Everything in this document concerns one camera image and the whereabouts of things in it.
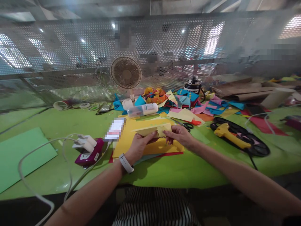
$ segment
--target scissors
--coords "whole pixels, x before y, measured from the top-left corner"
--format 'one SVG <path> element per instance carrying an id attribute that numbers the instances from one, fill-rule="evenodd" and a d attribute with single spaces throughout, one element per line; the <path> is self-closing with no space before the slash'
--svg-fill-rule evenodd
<path id="1" fill-rule="evenodd" d="M 184 126 L 185 129 L 187 129 L 188 132 L 190 132 L 191 129 L 193 129 L 193 125 L 188 123 L 188 122 L 184 122 L 184 123 L 180 123 L 174 119 L 172 119 L 173 121 L 175 121 L 177 124 L 181 125 L 181 126 Z"/>

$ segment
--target metal mesh wall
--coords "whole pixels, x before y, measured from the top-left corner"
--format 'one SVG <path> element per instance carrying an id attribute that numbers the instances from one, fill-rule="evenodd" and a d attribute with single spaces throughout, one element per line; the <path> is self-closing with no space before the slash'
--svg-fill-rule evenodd
<path id="1" fill-rule="evenodd" d="M 141 67 L 135 95 L 177 90 L 192 74 L 207 86 L 236 72 L 284 76 L 300 69 L 300 36 L 291 10 L 2 24 L 0 110 L 125 98 L 109 72 L 120 56 Z"/>

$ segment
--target fan grille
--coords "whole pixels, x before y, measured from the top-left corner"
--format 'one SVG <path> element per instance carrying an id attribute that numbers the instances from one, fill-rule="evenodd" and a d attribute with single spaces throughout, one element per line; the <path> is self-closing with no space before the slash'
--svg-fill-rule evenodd
<path id="1" fill-rule="evenodd" d="M 114 82 L 125 89 L 135 88 L 141 80 L 141 74 L 137 62 L 126 56 L 115 59 L 111 66 Z"/>

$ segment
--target yellow glue gun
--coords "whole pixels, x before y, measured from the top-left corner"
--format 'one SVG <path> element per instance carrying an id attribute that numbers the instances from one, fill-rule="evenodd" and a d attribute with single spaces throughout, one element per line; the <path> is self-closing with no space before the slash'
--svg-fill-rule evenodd
<path id="1" fill-rule="evenodd" d="M 251 144 L 244 142 L 241 139 L 234 136 L 232 133 L 230 133 L 228 128 L 229 128 L 228 123 L 223 123 L 219 127 L 217 127 L 216 130 L 214 130 L 214 134 L 217 135 L 218 137 L 227 138 L 229 141 L 231 141 L 232 143 L 234 143 L 235 145 L 237 145 L 238 147 L 240 147 L 243 150 L 245 148 L 247 148 L 247 149 L 251 148 Z"/>

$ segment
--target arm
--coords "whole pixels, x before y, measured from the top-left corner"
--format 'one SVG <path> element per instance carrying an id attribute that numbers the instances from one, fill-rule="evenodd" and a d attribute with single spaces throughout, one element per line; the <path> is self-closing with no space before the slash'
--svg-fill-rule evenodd
<path id="1" fill-rule="evenodd" d="M 172 131 L 164 132 L 169 144 L 172 144 L 174 139 L 180 142 L 217 168 L 235 187 L 257 204 L 283 217 L 301 215 L 301 201 L 267 176 L 197 141 L 182 126 L 172 126 Z"/>
<path id="2" fill-rule="evenodd" d="M 147 144 L 157 141 L 156 132 L 142 137 L 135 135 L 125 158 L 133 165 L 142 155 Z M 49 225 L 86 225 L 103 205 L 126 173 L 119 160 L 73 194 L 46 222 Z"/>

